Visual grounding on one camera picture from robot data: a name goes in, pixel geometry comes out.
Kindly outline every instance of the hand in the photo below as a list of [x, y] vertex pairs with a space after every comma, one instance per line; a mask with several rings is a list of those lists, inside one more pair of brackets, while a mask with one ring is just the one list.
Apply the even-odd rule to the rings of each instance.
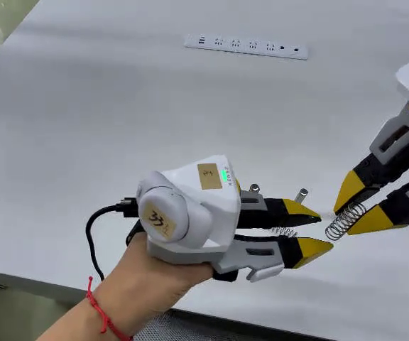
[[209, 264], [172, 265], [146, 251], [146, 233], [137, 233], [116, 268], [94, 296], [115, 326], [137, 333], [151, 318], [174, 306], [193, 286], [212, 277]]

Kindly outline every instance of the coil spring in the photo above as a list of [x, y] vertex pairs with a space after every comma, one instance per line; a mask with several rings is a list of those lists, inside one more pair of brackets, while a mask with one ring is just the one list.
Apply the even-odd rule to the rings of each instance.
[[337, 215], [332, 223], [326, 227], [326, 237], [333, 241], [339, 240], [366, 212], [366, 207], [360, 202], [346, 207], [342, 213]]
[[290, 238], [294, 238], [298, 235], [298, 233], [289, 227], [273, 227], [271, 232], [277, 234], [278, 236], [286, 236]]

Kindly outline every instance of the electrical outlet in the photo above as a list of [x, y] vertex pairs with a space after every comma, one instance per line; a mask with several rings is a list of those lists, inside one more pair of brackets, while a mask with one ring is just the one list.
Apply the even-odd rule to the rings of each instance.
[[201, 48], [250, 55], [307, 60], [308, 49], [301, 45], [288, 45], [271, 40], [238, 37], [222, 37], [207, 34], [191, 34], [185, 38], [186, 48]]

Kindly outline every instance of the green led light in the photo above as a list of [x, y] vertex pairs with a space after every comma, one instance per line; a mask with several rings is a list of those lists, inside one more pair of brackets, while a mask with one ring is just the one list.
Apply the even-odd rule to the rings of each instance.
[[220, 171], [220, 173], [222, 174], [222, 179], [223, 179], [225, 182], [227, 182], [227, 181], [228, 181], [227, 172], [226, 172], [224, 169], [222, 169], [222, 170]]

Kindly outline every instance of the tan label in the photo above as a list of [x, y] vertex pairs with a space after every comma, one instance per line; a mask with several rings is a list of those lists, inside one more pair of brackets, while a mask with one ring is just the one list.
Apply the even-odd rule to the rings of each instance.
[[162, 211], [160, 211], [151, 201], [146, 203], [143, 214], [141, 215], [143, 220], [154, 227], [160, 234], [162, 234], [167, 240], [171, 239], [176, 224], [170, 220]]
[[219, 170], [216, 163], [201, 163], [198, 165], [198, 174], [203, 190], [218, 190], [222, 188]]

